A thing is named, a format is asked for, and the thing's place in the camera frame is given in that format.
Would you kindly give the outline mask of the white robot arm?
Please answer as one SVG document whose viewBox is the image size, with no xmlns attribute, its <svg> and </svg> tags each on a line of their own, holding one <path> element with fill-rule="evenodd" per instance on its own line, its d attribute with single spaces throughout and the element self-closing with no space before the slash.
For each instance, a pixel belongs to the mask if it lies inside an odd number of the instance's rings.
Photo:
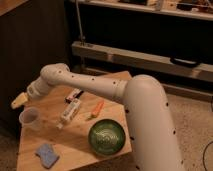
<svg viewBox="0 0 213 171">
<path fill-rule="evenodd" d="M 158 80 L 149 75 L 125 81 L 75 74 L 64 63 L 49 64 L 11 107 L 40 99 L 58 85 L 75 87 L 124 106 L 135 163 L 142 171 L 185 171 L 167 96 Z"/>
</svg>

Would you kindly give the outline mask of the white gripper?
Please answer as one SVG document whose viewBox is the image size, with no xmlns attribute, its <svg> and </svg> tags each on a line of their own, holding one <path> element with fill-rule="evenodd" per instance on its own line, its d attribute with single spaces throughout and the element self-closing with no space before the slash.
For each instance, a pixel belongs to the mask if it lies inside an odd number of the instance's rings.
<svg viewBox="0 0 213 171">
<path fill-rule="evenodd" d="M 51 86 L 48 85 L 41 77 L 31 82 L 27 87 L 27 93 L 20 93 L 11 103 L 11 108 L 16 109 L 24 105 L 28 101 L 28 96 L 31 99 L 40 99 L 46 96 L 51 91 Z"/>
</svg>

